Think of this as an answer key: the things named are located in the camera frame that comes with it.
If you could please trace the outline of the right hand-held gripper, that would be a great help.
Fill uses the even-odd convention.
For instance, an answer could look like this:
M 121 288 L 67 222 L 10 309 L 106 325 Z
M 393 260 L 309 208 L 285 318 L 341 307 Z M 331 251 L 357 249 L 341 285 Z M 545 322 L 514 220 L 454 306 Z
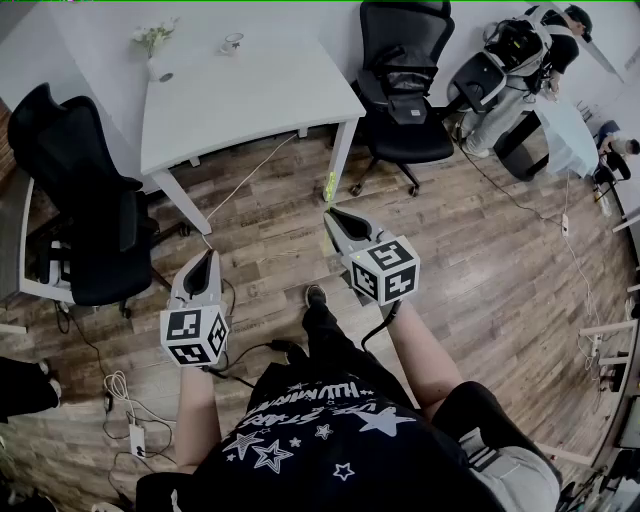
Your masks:
M 405 236 L 362 249 L 377 243 L 385 231 L 375 219 L 353 208 L 328 208 L 323 221 L 334 249 L 347 256 L 346 268 L 355 291 L 379 306 L 416 291 L 420 258 Z

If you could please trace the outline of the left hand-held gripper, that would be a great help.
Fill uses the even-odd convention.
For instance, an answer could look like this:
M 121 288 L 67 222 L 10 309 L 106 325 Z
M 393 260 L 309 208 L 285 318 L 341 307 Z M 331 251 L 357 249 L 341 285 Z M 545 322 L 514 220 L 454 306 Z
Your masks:
M 182 301 L 219 301 L 221 276 L 219 254 L 205 250 L 191 258 L 173 279 L 171 297 Z M 160 313 L 160 342 L 180 367 L 213 366 L 227 349 L 230 328 L 219 304 L 180 307 Z

